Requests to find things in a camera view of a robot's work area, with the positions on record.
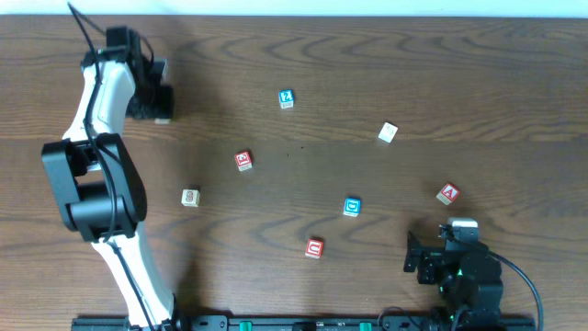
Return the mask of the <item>red letter I block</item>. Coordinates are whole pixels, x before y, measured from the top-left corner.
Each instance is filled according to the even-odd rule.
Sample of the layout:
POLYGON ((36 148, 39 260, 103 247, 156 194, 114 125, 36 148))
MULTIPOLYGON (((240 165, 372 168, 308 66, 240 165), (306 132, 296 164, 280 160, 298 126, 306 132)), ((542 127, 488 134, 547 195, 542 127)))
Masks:
POLYGON ((171 119, 155 119, 154 123, 158 125, 167 125, 171 123, 171 119))

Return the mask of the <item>red letter A block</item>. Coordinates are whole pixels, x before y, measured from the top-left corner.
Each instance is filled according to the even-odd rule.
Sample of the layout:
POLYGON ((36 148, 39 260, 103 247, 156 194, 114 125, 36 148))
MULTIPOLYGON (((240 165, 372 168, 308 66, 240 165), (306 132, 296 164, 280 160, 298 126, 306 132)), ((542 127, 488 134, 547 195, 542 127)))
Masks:
POLYGON ((447 183, 443 188, 436 194, 436 198, 445 205, 453 203, 460 194, 460 190, 451 183, 447 183))

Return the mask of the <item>blue number 2 block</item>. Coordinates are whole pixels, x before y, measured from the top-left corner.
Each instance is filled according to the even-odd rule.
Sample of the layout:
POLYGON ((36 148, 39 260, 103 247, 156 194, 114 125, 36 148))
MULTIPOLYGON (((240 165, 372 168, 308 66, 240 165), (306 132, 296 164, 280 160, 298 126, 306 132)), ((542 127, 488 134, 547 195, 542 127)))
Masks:
POLYGON ((278 92, 279 106, 282 109, 294 107, 294 93, 291 89, 280 90, 278 92))

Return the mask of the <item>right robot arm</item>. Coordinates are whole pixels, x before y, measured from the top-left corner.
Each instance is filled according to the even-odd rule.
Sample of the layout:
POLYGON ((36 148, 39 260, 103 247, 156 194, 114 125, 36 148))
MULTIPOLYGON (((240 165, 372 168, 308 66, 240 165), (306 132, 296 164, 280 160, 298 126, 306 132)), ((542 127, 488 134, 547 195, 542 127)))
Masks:
POLYGON ((445 305, 432 310, 423 330, 504 330, 501 263, 479 241, 475 221, 453 221, 439 228, 443 247, 425 246, 407 234, 403 270, 416 272, 423 285, 436 285, 445 305))

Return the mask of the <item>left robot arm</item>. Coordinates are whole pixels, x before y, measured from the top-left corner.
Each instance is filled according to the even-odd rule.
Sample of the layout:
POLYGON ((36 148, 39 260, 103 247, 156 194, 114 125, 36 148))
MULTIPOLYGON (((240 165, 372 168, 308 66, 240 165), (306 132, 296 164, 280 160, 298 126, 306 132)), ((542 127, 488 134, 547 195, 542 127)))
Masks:
POLYGON ((105 32, 107 46, 81 62, 83 94, 70 128, 41 159, 64 225, 105 260, 129 314, 120 322, 73 321, 73 329, 178 330, 183 321, 144 234, 146 190, 122 140, 125 120, 173 117, 166 61, 145 57, 128 27, 105 32))

